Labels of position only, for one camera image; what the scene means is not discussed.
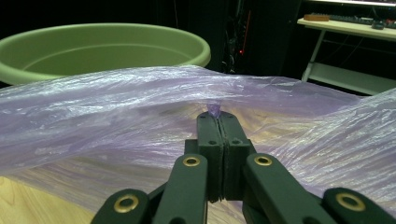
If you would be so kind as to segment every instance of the green plastic basin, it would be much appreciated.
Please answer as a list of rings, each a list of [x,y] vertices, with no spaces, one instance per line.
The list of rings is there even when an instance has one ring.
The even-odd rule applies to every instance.
[[[88,23],[33,30],[0,40],[0,81],[10,85],[128,67],[205,67],[198,35],[134,23]]]

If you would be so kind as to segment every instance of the brass screw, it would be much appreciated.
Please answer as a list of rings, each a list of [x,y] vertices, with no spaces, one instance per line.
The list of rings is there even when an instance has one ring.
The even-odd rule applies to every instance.
[[[360,198],[350,193],[338,193],[337,195],[335,195],[335,199],[345,208],[352,211],[361,212],[366,209],[366,205],[364,205],[364,202]],[[346,202],[345,199],[350,199],[354,203]]]
[[[131,200],[132,202],[127,205],[122,204],[122,202],[125,200]],[[126,194],[117,199],[117,201],[114,203],[114,210],[116,210],[118,213],[127,213],[134,210],[138,204],[139,199],[136,196],[133,194]]]
[[[269,159],[268,157],[264,157],[264,156],[256,157],[256,158],[254,158],[254,161],[257,164],[262,165],[262,166],[269,166],[272,164],[271,159]]]
[[[183,164],[186,166],[197,166],[201,161],[196,157],[188,157],[183,160]]]

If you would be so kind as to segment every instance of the plastic wrinkle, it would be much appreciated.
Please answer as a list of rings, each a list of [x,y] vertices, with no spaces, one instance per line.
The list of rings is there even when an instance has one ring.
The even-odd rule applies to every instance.
[[[256,150],[310,192],[344,187],[396,217],[396,90],[356,95],[197,66],[130,68],[0,90],[0,175],[97,211],[120,189],[167,181],[205,111],[236,115]],[[244,222],[240,203],[209,223]]]

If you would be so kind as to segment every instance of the dark background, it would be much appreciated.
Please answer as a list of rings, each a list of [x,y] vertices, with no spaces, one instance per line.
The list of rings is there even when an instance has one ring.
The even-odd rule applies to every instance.
[[[7,1],[0,7],[0,38],[75,23],[158,24],[204,38],[212,54],[208,69],[229,74],[300,79],[319,30],[307,29],[296,22],[312,12],[373,17],[370,7],[302,0]],[[376,13],[382,19],[396,19],[395,9],[377,8]],[[327,33],[318,61],[395,78],[396,42]]]

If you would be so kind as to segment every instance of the white shelf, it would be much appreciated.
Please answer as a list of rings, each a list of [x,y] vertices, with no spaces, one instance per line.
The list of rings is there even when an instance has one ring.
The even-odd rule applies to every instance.
[[[306,2],[321,2],[342,5],[360,5],[368,7],[396,7],[396,3],[376,2],[376,1],[351,1],[351,0],[305,0]]]
[[[396,41],[396,30],[385,28],[383,30],[373,29],[370,25],[356,24],[344,21],[306,21],[304,18],[297,20],[298,24],[311,29],[331,31],[346,35],[365,36],[374,39]]]
[[[323,63],[312,63],[309,79],[369,95],[396,88],[396,80],[350,71]]]

